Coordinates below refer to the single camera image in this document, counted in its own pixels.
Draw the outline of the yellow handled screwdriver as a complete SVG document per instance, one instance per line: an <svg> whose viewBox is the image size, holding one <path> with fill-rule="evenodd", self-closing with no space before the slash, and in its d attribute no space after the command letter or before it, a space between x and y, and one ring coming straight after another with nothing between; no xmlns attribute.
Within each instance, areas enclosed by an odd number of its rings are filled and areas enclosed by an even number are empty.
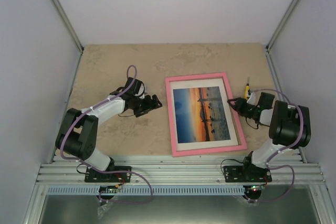
<svg viewBox="0 0 336 224"><path fill-rule="evenodd" d="M246 83L245 91L244 91L244 98L246 100L250 98L250 94L251 94L249 83L250 83L250 78L247 78L247 83Z"/></svg>

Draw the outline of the sunset beach photo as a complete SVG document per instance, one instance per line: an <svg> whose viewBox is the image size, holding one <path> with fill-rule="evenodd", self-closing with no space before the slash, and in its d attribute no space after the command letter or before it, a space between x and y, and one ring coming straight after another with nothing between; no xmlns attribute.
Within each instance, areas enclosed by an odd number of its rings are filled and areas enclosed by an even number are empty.
<svg viewBox="0 0 336 224"><path fill-rule="evenodd" d="M173 89L177 143L236 141L219 86Z"/></svg>

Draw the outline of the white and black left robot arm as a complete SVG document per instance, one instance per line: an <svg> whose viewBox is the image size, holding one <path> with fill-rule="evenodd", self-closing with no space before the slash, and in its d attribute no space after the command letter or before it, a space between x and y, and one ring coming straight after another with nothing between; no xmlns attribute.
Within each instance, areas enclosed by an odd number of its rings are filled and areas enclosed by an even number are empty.
<svg viewBox="0 0 336 224"><path fill-rule="evenodd" d="M128 77L124 87L111 92L103 101L86 109L69 109L60 126L55 146L65 159L65 153L72 159L93 168L104 182L114 178L114 160L102 153L96 146L98 127L127 110L135 117L161 108L156 95L148 95L142 81Z"/></svg>

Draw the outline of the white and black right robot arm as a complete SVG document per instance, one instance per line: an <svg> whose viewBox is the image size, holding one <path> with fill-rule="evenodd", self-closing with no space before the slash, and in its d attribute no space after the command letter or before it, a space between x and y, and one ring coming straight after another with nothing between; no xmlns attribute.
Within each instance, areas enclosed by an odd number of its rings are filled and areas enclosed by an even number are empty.
<svg viewBox="0 0 336 224"><path fill-rule="evenodd" d="M246 120L254 120L257 127L269 127L268 140L243 160L241 176L248 182L269 178L269 164L275 156L305 147L311 139L308 107L275 100L273 94L266 92L260 94L256 105L251 103L251 99L252 95L248 99L233 98L227 101L238 115Z"/></svg>

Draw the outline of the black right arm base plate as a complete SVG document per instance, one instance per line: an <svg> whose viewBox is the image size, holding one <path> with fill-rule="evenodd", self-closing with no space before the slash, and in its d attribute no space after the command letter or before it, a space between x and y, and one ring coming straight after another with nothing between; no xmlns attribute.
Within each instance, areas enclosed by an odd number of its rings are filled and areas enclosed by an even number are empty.
<svg viewBox="0 0 336 224"><path fill-rule="evenodd" d="M272 182L270 170L260 167L223 166L223 175L227 183L268 183Z"/></svg>

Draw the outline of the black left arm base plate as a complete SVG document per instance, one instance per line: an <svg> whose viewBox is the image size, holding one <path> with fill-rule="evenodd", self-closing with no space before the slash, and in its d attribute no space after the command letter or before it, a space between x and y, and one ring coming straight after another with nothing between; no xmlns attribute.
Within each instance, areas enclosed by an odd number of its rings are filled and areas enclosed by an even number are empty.
<svg viewBox="0 0 336 224"><path fill-rule="evenodd" d="M131 179L130 171L132 171L131 166L115 166L114 170L117 171L115 174L104 174L97 172L93 169L87 168L85 179L86 183L129 183Z"/></svg>

